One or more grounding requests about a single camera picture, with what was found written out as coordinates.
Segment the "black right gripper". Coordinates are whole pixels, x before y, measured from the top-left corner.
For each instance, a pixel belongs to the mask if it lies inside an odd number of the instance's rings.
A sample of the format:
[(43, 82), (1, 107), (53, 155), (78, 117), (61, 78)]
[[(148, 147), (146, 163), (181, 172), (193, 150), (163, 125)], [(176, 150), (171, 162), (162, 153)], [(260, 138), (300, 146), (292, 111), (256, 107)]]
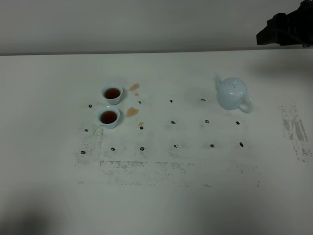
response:
[(256, 35), (257, 45), (313, 46), (313, 1), (304, 0), (297, 10), (278, 13)]

